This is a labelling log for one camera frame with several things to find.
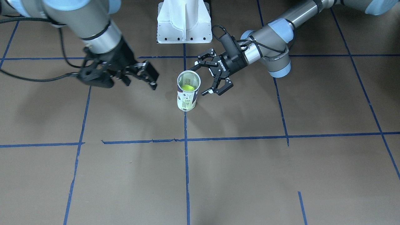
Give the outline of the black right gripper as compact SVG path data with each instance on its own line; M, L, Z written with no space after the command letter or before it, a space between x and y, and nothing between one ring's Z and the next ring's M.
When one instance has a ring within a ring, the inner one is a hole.
M108 70L119 71L125 69L126 75L142 80L153 91L156 90L159 73L149 61L138 63L133 50L124 37L107 53L94 53L89 47L84 47L84 52L86 56L83 67L90 65L93 61L106 63ZM114 77L128 87L131 84L131 80L125 74L117 73Z

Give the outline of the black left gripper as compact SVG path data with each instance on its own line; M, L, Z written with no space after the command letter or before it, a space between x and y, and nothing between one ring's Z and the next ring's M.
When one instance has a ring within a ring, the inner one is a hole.
M221 96L234 86L229 76L247 66L244 54L234 54L230 57L227 52L224 52L217 55L216 50L211 47L197 56L194 66L189 70L196 71L201 67L209 68L214 80L211 87L203 91L201 95L217 94Z

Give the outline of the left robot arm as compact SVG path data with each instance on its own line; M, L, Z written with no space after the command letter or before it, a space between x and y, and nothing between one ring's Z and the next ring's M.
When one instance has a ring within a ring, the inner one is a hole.
M261 29L244 32L239 39L223 26L215 25L223 31L216 40L221 42L225 51L217 55L214 48L206 50L198 55L190 71L202 67L209 69L214 80L211 87L201 93L203 96L224 94L234 86L230 76L256 61L261 61L272 77L281 78L291 71L289 43L294 42L297 30L323 10L343 5L377 16L392 9L396 3L396 0L303 0Z

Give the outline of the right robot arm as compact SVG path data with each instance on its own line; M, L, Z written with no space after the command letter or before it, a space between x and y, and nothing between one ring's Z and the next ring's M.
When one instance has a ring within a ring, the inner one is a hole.
M150 62L138 62L134 51L110 17L121 6L120 0L2 0L1 15L20 17L1 20L43 21L61 28L69 27L85 44L86 56L78 72L46 79L47 82L76 77L88 86L112 88L113 78L129 86L130 76L155 90L159 73Z

